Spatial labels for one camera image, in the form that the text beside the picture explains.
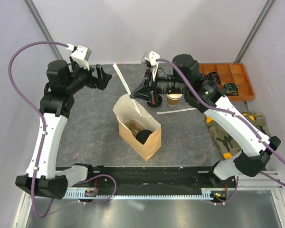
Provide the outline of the stack of black lids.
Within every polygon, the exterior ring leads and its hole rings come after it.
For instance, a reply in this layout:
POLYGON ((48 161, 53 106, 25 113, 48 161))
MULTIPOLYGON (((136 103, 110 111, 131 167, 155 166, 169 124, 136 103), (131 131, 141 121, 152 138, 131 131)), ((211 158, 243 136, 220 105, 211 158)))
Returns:
POLYGON ((150 102, 147 102, 147 105, 152 108, 157 108, 162 104, 162 97, 159 95, 156 99, 152 99, 150 102))

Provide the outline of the brown paper bag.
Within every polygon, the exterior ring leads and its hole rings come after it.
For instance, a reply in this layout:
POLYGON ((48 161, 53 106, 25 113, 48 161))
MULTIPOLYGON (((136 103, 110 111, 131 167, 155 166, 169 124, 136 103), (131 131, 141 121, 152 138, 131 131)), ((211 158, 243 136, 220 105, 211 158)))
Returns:
POLYGON ((146 109, 128 94, 113 107, 119 124, 119 135, 148 161, 162 146, 162 127, 146 109))

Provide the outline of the stack of paper cups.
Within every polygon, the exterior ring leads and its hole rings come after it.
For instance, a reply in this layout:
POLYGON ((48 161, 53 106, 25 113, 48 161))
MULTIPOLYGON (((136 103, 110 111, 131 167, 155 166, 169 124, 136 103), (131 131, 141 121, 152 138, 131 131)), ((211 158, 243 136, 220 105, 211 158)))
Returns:
POLYGON ((170 106, 176 106, 180 99, 182 98, 182 94, 169 94, 167 95, 167 103, 170 106))

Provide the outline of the cardboard cup carrier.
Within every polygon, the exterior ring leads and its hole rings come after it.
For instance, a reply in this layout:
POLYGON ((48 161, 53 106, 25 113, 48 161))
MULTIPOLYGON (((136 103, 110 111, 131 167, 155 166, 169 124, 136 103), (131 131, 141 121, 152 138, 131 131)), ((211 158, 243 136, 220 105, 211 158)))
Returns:
POLYGON ((130 120, 125 123, 125 126, 130 130, 134 137, 136 137, 139 131, 144 130, 144 128, 135 120, 130 120))

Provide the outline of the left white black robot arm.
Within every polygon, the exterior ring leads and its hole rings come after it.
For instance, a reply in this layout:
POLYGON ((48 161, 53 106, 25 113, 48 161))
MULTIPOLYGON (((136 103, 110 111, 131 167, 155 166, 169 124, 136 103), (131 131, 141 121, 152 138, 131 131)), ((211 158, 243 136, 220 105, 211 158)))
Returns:
POLYGON ((85 86, 104 90, 112 75, 99 64, 84 69, 75 61, 64 60, 49 63, 46 74, 48 83, 39 108, 46 122, 40 123, 31 162, 25 175, 16 177, 15 184, 28 194, 60 200, 67 188, 79 182, 89 187, 95 181, 92 165, 75 163, 68 169, 56 167, 62 132, 75 102, 74 94, 85 86))

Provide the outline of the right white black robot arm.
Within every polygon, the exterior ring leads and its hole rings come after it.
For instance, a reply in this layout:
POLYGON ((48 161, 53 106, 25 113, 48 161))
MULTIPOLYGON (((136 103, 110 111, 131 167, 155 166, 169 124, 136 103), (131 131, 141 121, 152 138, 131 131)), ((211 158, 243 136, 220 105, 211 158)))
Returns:
POLYGON ((181 94, 186 103, 212 118, 239 144, 241 151, 213 165, 209 184, 219 187, 231 176, 255 177, 267 165, 281 141, 268 136, 250 123, 214 82, 201 77, 199 63, 189 54, 172 61, 154 51, 142 57, 147 66, 144 80, 135 88, 131 99, 142 99, 151 107, 162 103, 161 95, 181 94))

